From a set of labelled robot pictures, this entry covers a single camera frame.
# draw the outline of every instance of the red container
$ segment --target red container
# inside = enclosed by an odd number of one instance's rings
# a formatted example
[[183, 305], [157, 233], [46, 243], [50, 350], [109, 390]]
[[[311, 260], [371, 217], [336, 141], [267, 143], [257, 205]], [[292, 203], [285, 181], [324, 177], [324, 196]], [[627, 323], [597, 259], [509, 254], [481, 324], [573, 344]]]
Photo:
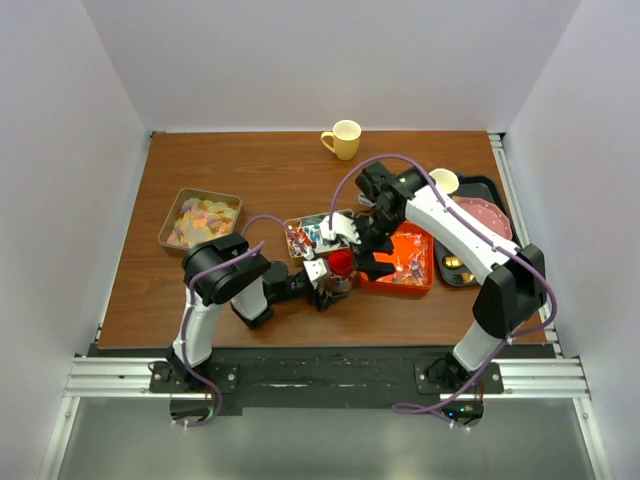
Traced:
[[[413, 237], [403, 237], [403, 233], [420, 234], [421, 245], [414, 245], [416, 240]], [[372, 292], [391, 293], [396, 295], [407, 295], [411, 297], [422, 297], [433, 286], [434, 278], [434, 259], [433, 259], [433, 237], [425, 232], [420, 227], [413, 223], [404, 222], [396, 233], [391, 237], [393, 242], [393, 254], [387, 255], [386, 253], [374, 253], [374, 256], [379, 262], [393, 263], [394, 265], [400, 262], [403, 265], [408, 265], [411, 262], [410, 255], [417, 252], [423, 252], [425, 266], [422, 268], [426, 272], [426, 279], [424, 279], [424, 285], [405, 285], [403, 283], [394, 283], [392, 281], [394, 275], [388, 275], [386, 277], [379, 278], [375, 282], [367, 280], [367, 276], [364, 273], [359, 273], [359, 285], [363, 290], [369, 290]]]

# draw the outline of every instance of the red object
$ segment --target red object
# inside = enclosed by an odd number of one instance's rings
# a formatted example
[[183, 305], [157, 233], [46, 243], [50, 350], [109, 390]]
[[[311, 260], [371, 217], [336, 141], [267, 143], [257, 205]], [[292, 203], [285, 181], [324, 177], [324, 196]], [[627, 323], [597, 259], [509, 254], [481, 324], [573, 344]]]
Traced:
[[[420, 246], [414, 245], [414, 239], [411, 237], [402, 238], [402, 233], [419, 233], [422, 235], [422, 241], [427, 243], [425, 249]], [[433, 259], [433, 237], [425, 232], [420, 227], [413, 223], [404, 222], [396, 234], [391, 237], [393, 242], [393, 254], [387, 255], [385, 253], [374, 253], [374, 256], [379, 262], [393, 263], [394, 265], [400, 261], [402, 264], [410, 263], [409, 256], [416, 252], [423, 252], [425, 261], [424, 269], [426, 271], [426, 280], [424, 285], [405, 285], [403, 283], [393, 283], [393, 275], [387, 275], [386, 277], [379, 278], [375, 282], [371, 282], [367, 279], [367, 276], [360, 272], [359, 282], [360, 288], [363, 290], [369, 290], [372, 292], [392, 293], [398, 295], [408, 295], [410, 297], [422, 297], [433, 287], [434, 281], [434, 259]]]
[[351, 250], [333, 252], [327, 260], [329, 268], [336, 275], [347, 277], [353, 272], [353, 253]]

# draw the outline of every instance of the wooden table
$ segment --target wooden table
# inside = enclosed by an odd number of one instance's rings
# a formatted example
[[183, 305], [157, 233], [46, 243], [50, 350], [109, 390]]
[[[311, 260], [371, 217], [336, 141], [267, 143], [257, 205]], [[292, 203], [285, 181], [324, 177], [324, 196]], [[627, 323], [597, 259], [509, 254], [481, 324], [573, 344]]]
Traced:
[[[326, 212], [338, 182], [356, 162], [383, 153], [408, 155], [427, 170], [446, 167], [468, 175], [499, 174], [485, 132], [365, 132], [357, 157], [344, 162], [321, 144], [317, 132], [156, 134], [140, 184], [116, 275], [101, 348], [167, 346], [184, 308], [181, 259], [168, 255], [157, 236], [176, 194], [193, 187], [230, 193], [244, 202], [237, 229], [260, 213], [290, 219]], [[394, 172], [408, 166], [385, 165]], [[361, 209], [350, 181], [339, 208]], [[266, 241], [263, 254], [286, 260], [282, 229], [254, 224], [250, 244]], [[435, 345], [454, 344], [471, 324], [479, 287], [454, 288], [436, 276], [423, 298], [390, 297], [354, 290], [319, 313], [299, 299], [276, 306], [274, 317], [251, 331], [227, 306], [215, 345]], [[539, 318], [529, 321], [539, 323]], [[523, 339], [543, 342], [536, 333]]]

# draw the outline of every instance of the black tray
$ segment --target black tray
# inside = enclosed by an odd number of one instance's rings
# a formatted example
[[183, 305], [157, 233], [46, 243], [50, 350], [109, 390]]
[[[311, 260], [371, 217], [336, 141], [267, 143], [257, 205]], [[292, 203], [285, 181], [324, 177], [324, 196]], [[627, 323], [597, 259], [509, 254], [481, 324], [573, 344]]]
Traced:
[[[507, 208], [504, 204], [504, 201], [502, 200], [502, 196], [500, 195], [495, 182], [491, 178], [484, 175], [474, 175], [469, 177], [458, 175], [458, 180], [460, 180], [460, 187], [453, 195], [457, 197], [482, 198], [483, 200], [496, 204], [498, 208], [502, 210], [502, 212], [509, 219], [511, 230], [513, 231], [513, 238], [511, 240], [517, 245], [520, 245], [518, 235], [513, 228], [513, 222], [511, 221], [509, 212], [507, 211]], [[447, 247], [445, 247], [438, 241], [436, 241], [435, 247], [436, 265], [438, 265], [440, 276], [445, 282], [453, 287], [469, 287], [471, 285], [478, 285], [478, 282], [476, 281], [465, 284], [456, 282], [455, 276], [462, 275], [465, 272], [470, 272], [469, 269], [466, 266], [458, 268], [446, 268], [442, 263], [444, 257], [446, 257], [447, 255], [453, 255], [453, 253], [451, 253], [451, 251], [449, 251]]]

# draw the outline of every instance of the plate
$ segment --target plate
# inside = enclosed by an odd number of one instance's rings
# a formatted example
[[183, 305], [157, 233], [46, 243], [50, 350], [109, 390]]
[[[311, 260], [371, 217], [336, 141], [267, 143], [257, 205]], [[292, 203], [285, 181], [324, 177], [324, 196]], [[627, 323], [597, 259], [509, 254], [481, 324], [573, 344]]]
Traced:
[[456, 203], [492, 232], [497, 233], [507, 240], [513, 238], [513, 231], [511, 230], [509, 219], [495, 204], [487, 202], [482, 198], [467, 197], [457, 198]]

